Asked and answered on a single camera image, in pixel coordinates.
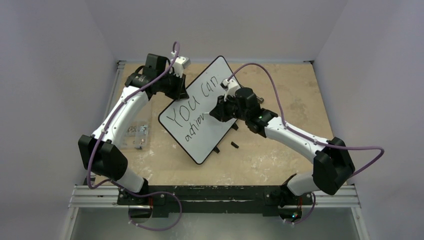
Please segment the white whiteboard black frame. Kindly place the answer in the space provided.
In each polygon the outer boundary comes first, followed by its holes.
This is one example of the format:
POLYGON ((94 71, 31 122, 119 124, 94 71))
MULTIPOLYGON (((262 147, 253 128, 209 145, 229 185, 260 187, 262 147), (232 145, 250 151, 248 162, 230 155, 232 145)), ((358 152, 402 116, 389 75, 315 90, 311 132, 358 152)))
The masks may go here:
POLYGON ((158 116, 159 123, 198 165, 218 146, 236 123, 220 122, 210 115, 218 96, 225 94, 221 82, 232 74, 226 59, 216 57, 186 88, 189 99, 174 100, 158 116))

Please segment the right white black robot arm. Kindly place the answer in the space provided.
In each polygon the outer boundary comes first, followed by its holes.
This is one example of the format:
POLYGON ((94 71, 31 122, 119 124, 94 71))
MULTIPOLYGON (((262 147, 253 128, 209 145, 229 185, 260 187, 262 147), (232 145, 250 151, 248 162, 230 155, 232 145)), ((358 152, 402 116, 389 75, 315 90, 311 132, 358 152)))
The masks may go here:
POLYGON ((324 139, 320 145, 318 139, 305 131, 299 130, 301 135, 297 135, 294 126, 283 123, 277 113, 261 107, 251 88, 242 87, 234 95, 219 96, 209 115, 220 122, 244 121, 251 132, 286 145, 312 163, 311 173, 293 174, 281 185, 280 196, 288 204, 314 191, 334 195, 355 171, 341 139, 324 139))

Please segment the black marker cap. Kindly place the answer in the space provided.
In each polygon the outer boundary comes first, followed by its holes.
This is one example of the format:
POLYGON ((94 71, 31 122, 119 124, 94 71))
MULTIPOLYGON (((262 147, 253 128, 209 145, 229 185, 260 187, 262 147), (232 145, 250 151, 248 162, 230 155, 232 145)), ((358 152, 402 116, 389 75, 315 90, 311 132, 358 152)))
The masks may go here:
POLYGON ((234 148, 236 148, 236 149, 238 149, 238 148, 239 148, 239 146, 238 146, 235 142, 233 142, 233 141, 232 141, 230 144, 231 144, 234 148))

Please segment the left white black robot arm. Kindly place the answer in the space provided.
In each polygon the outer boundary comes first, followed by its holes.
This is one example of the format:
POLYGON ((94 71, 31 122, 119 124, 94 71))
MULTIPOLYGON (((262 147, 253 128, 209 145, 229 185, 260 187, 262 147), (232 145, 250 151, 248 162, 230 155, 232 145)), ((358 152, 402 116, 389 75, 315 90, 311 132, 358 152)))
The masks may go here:
POLYGON ((153 95, 164 93, 172 100, 189 98, 184 69, 191 61, 176 51, 171 54, 172 59, 148 54, 145 64, 127 77, 118 102, 103 123, 91 135, 82 135, 77 143, 87 173, 104 176, 126 189, 138 205, 148 201, 149 184, 130 169, 119 146, 136 115, 153 95))

